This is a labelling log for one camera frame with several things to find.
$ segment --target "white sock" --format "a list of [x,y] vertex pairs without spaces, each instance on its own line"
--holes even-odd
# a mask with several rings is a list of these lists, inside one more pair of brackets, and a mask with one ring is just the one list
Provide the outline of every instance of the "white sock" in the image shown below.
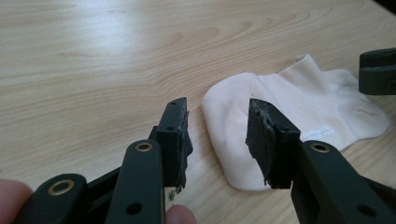
[[320,140],[342,150],[377,137],[389,126],[384,112],[358,92],[349,71],[321,71],[311,56],[278,74],[243,73],[223,79],[205,95],[202,108],[212,146],[229,183],[263,190],[262,171],[245,144],[250,98],[277,107],[302,132],[301,140]]

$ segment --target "brass insert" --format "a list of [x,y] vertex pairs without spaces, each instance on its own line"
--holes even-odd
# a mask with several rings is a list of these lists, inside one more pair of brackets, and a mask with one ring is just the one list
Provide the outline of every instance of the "brass insert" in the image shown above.
[[311,148],[320,153],[328,153],[330,149],[320,143],[313,143],[311,144]]
[[152,149],[152,144],[141,143],[141,144],[137,145],[134,149],[136,149],[137,151],[140,151],[140,152],[147,152]]
[[51,196],[64,194],[72,189],[74,184],[75,182],[71,179],[60,180],[49,187],[48,194]]

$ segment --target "table surface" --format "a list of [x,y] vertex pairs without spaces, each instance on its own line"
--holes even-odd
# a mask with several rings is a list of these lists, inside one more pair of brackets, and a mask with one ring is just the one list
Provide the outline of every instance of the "table surface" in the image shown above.
[[[361,53],[395,42],[396,17],[366,0],[3,0],[0,178],[33,189],[64,173],[92,181],[120,166],[166,103],[185,96],[194,152],[187,187],[167,206],[188,206],[199,223],[296,223],[289,190],[227,183],[205,126],[205,93],[306,53],[323,70],[357,75]],[[396,98],[370,99],[390,127],[343,155],[361,175],[396,187]]]

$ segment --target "black clamp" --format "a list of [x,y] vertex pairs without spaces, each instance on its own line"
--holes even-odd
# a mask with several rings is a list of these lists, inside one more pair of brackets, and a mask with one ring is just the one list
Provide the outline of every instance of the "black clamp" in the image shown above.
[[368,95],[396,94],[396,49],[361,54],[359,91]]
[[169,102],[148,139],[128,146],[122,166],[92,182],[82,175],[58,175],[26,202],[15,224],[164,223],[163,187],[186,186],[187,99]]
[[396,223],[396,190],[360,176],[333,146],[299,140],[275,106],[250,99],[247,145],[272,189],[291,189],[300,223]]

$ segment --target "fingertip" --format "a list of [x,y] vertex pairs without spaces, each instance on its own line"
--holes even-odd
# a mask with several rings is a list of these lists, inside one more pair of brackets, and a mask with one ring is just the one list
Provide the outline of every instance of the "fingertip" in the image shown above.
[[173,205],[166,212],[167,224],[196,224],[194,213],[183,205]]
[[0,223],[12,223],[32,193],[20,181],[0,179]]

